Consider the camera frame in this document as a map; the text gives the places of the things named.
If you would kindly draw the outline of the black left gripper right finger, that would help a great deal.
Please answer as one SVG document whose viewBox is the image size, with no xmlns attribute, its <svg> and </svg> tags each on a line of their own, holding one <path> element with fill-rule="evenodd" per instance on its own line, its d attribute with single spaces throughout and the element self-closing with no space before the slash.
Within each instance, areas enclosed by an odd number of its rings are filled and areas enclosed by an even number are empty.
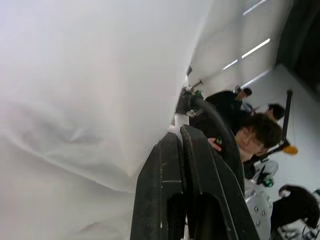
<svg viewBox="0 0 320 240">
<path fill-rule="evenodd" d="M 234 138 L 222 131 L 220 156 L 198 129 L 184 125 L 184 170 L 192 240 L 260 240 L 244 198 L 243 166 Z"/>
</svg>

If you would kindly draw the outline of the white cloth sheet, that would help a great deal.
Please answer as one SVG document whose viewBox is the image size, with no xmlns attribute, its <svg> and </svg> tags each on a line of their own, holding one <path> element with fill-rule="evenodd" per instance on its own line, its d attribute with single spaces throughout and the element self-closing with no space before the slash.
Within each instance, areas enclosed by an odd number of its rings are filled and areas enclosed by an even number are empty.
<svg viewBox="0 0 320 240">
<path fill-rule="evenodd" d="M 0 240 L 129 240 L 215 0 L 0 0 Z"/>
</svg>

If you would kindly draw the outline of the person with glasses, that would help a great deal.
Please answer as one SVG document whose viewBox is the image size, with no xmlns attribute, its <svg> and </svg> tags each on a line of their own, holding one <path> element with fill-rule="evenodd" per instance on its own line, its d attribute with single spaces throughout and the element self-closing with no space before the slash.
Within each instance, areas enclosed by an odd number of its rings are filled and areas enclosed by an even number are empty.
<svg viewBox="0 0 320 240">
<path fill-rule="evenodd" d="M 241 162 L 265 154 L 279 144 L 282 137 L 282 128 L 267 115 L 256 113 L 248 117 L 235 134 Z"/>
</svg>

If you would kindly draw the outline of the person in black jacket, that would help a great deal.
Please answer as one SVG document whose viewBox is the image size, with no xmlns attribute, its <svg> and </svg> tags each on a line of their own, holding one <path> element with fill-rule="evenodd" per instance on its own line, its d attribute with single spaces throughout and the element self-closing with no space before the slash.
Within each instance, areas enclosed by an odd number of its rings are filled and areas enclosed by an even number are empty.
<svg viewBox="0 0 320 240">
<path fill-rule="evenodd" d="M 208 96 L 205 100 L 215 107 L 223 122 L 229 127 L 231 132 L 236 135 L 244 121 L 241 113 L 243 99 L 252 95 L 250 88 L 240 89 L 238 92 L 230 90 L 220 91 Z M 190 126 L 203 132 L 207 138 L 218 136 L 216 125 L 208 116 L 208 113 L 202 111 L 189 122 Z"/>
</svg>

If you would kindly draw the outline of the person with short dark hair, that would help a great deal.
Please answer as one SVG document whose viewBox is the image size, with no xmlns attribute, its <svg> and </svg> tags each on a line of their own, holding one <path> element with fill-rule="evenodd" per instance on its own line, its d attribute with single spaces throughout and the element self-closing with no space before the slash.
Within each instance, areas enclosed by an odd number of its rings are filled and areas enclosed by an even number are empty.
<svg viewBox="0 0 320 240">
<path fill-rule="evenodd" d="M 278 123 L 285 116 L 285 113 L 285 108 L 277 103 L 269 104 L 267 110 L 265 111 L 265 114 L 276 123 Z"/>
</svg>

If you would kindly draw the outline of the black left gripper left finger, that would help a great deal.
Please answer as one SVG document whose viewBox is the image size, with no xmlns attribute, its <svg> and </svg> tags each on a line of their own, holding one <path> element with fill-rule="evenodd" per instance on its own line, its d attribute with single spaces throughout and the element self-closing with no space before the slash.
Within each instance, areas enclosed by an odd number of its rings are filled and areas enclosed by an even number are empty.
<svg viewBox="0 0 320 240">
<path fill-rule="evenodd" d="M 182 240 L 186 205 L 182 144 L 168 132 L 153 146 L 136 184 L 129 240 Z"/>
</svg>

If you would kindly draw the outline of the silver robot body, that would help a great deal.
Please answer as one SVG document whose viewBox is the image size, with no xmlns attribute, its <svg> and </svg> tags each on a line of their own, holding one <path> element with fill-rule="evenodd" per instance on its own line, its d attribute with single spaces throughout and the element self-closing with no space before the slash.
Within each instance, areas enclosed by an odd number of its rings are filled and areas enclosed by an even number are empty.
<svg viewBox="0 0 320 240">
<path fill-rule="evenodd" d="M 244 199 L 260 240 L 271 238 L 273 202 L 263 187 L 245 180 Z"/>
</svg>

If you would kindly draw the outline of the black tripod pole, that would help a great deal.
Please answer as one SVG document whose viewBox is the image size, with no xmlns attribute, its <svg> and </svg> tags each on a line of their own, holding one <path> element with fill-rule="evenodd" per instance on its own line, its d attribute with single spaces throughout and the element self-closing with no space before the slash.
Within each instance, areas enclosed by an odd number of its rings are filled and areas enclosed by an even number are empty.
<svg viewBox="0 0 320 240">
<path fill-rule="evenodd" d="M 268 156 L 270 156 L 272 154 L 275 154 L 275 153 L 278 153 L 278 152 L 284 152 L 283 149 L 285 147 L 291 145 L 289 143 L 289 141 L 287 140 L 287 132 L 288 132 L 288 125 L 289 125 L 289 118 L 290 118 L 290 110 L 291 110 L 291 101 L 292 101 L 293 91 L 291 89 L 289 89 L 289 90 L 287 90 L 286 94 L 287 94 L 287 98 L 286 98 L 286 105 L 285 105 L 285 115 L 284 115 L 283 126 L 282 126 L 283 138 L 280 141 L 280 144 L 279 144 L 278 147 L 266 152 L 265 154 L 263 154 L 261 156 L 255 157 L 253 159 L 254 163 L 256 163 L 258 161 L 262 161 L 262 160 L 266 159 Z"/>
</svg>

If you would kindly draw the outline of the white robot with green connector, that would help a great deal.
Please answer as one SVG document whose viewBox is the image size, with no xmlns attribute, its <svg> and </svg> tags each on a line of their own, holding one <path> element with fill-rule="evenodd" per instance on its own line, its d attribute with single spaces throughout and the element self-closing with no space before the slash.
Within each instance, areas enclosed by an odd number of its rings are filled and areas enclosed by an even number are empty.
<svg viewBox="0 0 320 240">
<path fill-rule="evenodd" d="M 244 176 L 258 186 L 271 188 L 274 185 L 274 176 L 279 169 L 277 161 L 265 159 L 244 168 Z"/>
</svg>

